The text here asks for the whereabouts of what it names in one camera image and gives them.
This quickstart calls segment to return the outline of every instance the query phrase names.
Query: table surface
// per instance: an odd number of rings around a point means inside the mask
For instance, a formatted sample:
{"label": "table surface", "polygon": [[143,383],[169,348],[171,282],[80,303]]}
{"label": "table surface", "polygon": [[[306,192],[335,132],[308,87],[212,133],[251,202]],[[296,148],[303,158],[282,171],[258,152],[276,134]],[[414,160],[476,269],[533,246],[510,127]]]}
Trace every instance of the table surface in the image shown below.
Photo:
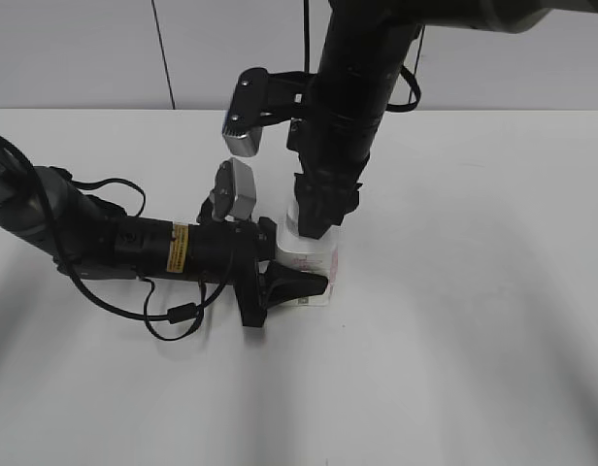
{"label": "table surface", "polygon": [[[0,110],[0,132],[193,221],[222,119]],[[298,166],[285,132],[249,160],[273,218]],[[598,465],[598,112],[388,115],[362,181],[328,307],[244,330],[226,290],[173,344],[0,230],[0,466]],[[148,291],[92,288],[135,312]],[[152,305],[195,293],[162,283]]]}

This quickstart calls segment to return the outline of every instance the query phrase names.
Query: warning label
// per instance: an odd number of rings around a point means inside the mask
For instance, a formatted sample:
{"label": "warning label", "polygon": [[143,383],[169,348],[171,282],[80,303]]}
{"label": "warning label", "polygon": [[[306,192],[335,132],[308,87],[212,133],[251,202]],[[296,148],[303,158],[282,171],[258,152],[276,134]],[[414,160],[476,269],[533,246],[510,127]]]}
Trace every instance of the warning label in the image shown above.
{"label": "warning label", "polygon": [[186,248],[189,244],[189,227],[180,223],[174,223],[172,230],[172,243],[170,253],[167,257],[166,270],[172,274],[181,274],[184,270],[186,260]]}

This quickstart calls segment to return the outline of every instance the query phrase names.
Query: white wall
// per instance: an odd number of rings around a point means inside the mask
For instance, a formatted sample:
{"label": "white wall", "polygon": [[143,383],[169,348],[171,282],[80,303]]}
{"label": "white wall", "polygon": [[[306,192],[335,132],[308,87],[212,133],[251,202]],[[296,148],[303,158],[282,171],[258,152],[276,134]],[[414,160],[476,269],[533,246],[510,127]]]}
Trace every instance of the white wall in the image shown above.
{"label": "white wall", "polygon": [[[301,3],[156,0],[177,106],[223,108],[251,66],[299,69]],[[312,0],[313,69],[328,17]],[[431,27],[419,77],[426,109],[598,109],[598,16],[519,36]],[[170,108],[150,1],[0,0],[0,107]]]}

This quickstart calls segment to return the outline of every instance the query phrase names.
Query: black cable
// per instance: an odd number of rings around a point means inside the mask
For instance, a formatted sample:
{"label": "black cable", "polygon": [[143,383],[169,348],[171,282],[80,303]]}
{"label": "black cable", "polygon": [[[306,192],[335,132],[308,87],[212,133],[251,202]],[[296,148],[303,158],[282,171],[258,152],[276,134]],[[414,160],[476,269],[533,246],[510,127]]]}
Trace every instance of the black cable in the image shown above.
{"label": "black cable", "polygon": [[403,77],[405,82],[411,88],[412,94],[415,95],[415,101],[409,104],[387,104],[387,111],[395,114],[403,114],[415,110],[422,98],[422,89],[420,89],[414,74],[403,66],[400,69],[400,76]]}
{"label": "black cable", "polygon": [[[145,277],[140,277],[140,281],[150,284],[150,291],[149,291],[148,295],[146,296],[146,300],[144,301],[144,324],[146,325],[147,330],[155,338],[157,338],[158,340],[161,340],[163,342],[177,342],[178,340],[182,340],[183,338],[188,337],[189,335],[194,333],[198,328],[200,328],[200,325],[202,325],[202,321],[204,320],[204,308],[201,307],[201,305],[198,305],[195,307],[195,313],[192,316],[192,318],[194,319],[193,323],[191,323],[189,328],[182,335],[179,335],[178,337],[164,337],[159,332],[157,332],[154,329],[154,327],[152,326],[150,315],[148,314],[148,304],[150,302],[150,298],[151,298],[152,294],[156,290],[156,284],[151,279],[148,279]],[[206,285],[203,282],[200,282],[199,286],[200,286],[200,298],[201,298],[201,301],[204,302],[204,300],[206,299]]]}
{"label": "black cable", "polygon": [[148,293],[148,296],[146,297],[146,300],[144,301],[144,324],[146,325],[147,330],[154,337],[163,342],[176,342],[178,340],[188,337],[189,335],[194,333],[198,328],[200,328],[200,325],[202,325],[202,321],[204,320],[204,310],[213,304],[213,302],[219,297],[221,292],[225,289],[225,287],[228,285],[228,282],[230,281],[230,274],[232,273],[232,266],[234,264],[234,251],[234,248],[232,248],[232,250],[230,251],[230,259],[228,260],[228,266],[225,272],[223,273],[223,276],[221,277],[219,284],[217,285],[215,291],[213,291],[211,296],[209,296],[208,298],[206,297],[206,285],[202,281],[199,282],[201,302],[196,306],[191,306],[188,308],[189,313],[191,314],[190,318],[194,318],[194,320],[189,326],[189,328],[178,337],[164,337],[159,332],[157,332],[152,326],[151,319],[149,318],[148,314],[148,305],[152,294],[156,290],[156,285],[151,279],[140,277],[140,281],[150,284],[150,291]]}
{"label": "black cable", "polygon": [[[415,56],[415,66],[414,66],[414,77],[417,78],[417,68],[419,67],[419,59],[422,54],[422,48],[424,47],[424,33],[426,32],[426,25],[422,24],[422,30],[419,33],[419,45],[417,46],[417,55]],[[413,97],[413,89],[409,89],[409,102],[408,104],[412,103]]]}
{"label": "black cable", "polygon": [[167,58],[165,57],[165,47],[163,47],[163,37],[161,36],[161,26],[159,25],[159,15],[156,11],[156,3],[152,3],[152,12],[154,13],[154,23],[156,24],[156,35],[159,39],[159,46],[161,47],[161,58],[163,58],[163,68],[165,70],[165,81],[167,81],[167,88],[170,92],[170,101],[172,102],[172,110],[176,110],[176,102],[174,101],[174,90],[172,90],[172,81],[170,80],[170,70],[167,66]]}
{"label": "black cable", "polygon": [[303,0],[303,71],[310,73],[310,0]]}
{"label": "black cable", "polygon": [[106,186],[107,184],[123,184],[132,189],[135,189],[142,195],[142,205],[140,207],[140,210],[137,211],[137,214],[135,214],[134,216],[140,216],[144,212],[144,208],[146,207],[146,192],[133,182],[125,180],[124,178],[107,178],[96,183],[83,183],[76,182],[75,180],[70,180],[69,183],[76,189],[81,189],[83,191],[95,191],[96,189],[100,189],[101,187]]}
{"label": "black cable", "polygon": [[[77,271],[74,269],[73,264],[71,263],[68,255],[66,254],[66,250],[64,249],[64,245],[62,244],[61,237],[59,234],[59,230],[57,229],[57,224],[55,223],[55,217],[53,216],[53,211],[50,207],[49,198],[47,197],[47,192],[45,191],[45,187],[43,185],[42,180],[38,176],[38,173],[34,169],[34,166],[31,162],[27,159],[27,157],[15,147],[10,141],[4,139],[0,136],[0,144],[6,148],[10,154],[18,161],[18,163],[25,169],[27,175],[29,176],[29,181],[31,181],[33,190],[36,191],[36,195],[38,196],[38,201],[40,202],[40,206],[43,210],[43,214],[45,216],[45,221],[47,222],[47,227],[49,228],[49,232],[53,238],[53,242],[55,244],[55,249],[57,250],[57,258],[63,264],[66,273],[73,283],[73,285],[77,288],[77,290],[85,296],[89,301],[93,304],[102,308],[106,311],[109,311],[112,314],[115,314],[120,317],[130,318],[132,320],[145,320],[145,317],[141,314],[130,313],[123,309],[117,308],[109,303],[106,303],[98,296],[96,296],[92,291],[90,291],[85,284],[83,284],[81,278],[77,274]],[[163,316],[152,316],[149,318],[150,321],[165,321],[169,320],[168,315]]]}

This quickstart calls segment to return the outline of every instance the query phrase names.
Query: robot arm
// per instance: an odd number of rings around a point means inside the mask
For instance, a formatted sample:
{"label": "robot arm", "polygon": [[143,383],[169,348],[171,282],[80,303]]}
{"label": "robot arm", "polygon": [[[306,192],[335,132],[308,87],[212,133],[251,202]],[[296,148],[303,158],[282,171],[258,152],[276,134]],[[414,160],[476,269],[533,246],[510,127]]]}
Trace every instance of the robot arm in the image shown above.
{"label": "robot arm", "polygon": [[[322,294],[328,285],[324,277],[275,261],[276,224],[266,217],[257,223],[251,220],[253,177],[237,159],[219,167],[197,224],[128,216],[121,206],[83,194],[84,185],[64,169],[32,167],[0,136],[0,226],[49,254],[83,295],[114,314],[147,323],[193,318],[201,322],[206,305],[190,303],[147,317],[103,302],[82,279],[217,283],[219,292],[232,284],[243,325],[249,327],[261,327],[269,308]],[[267,270],[260,273],[259,263],[265,261]]]}
{"label": "robot arm", "polygon": [[[293,118],[288,148],[299,233],[318,239],[359,204],[359,176],[405,57],[422,24],[503,32],[529,29],[550,9],[598,13],[598,0],[330,0],[332,15],[315,75],[239,79],[224,125],[236,155],[254,155],[262,126]],[[293,85],[284,79],[293,75]]]}

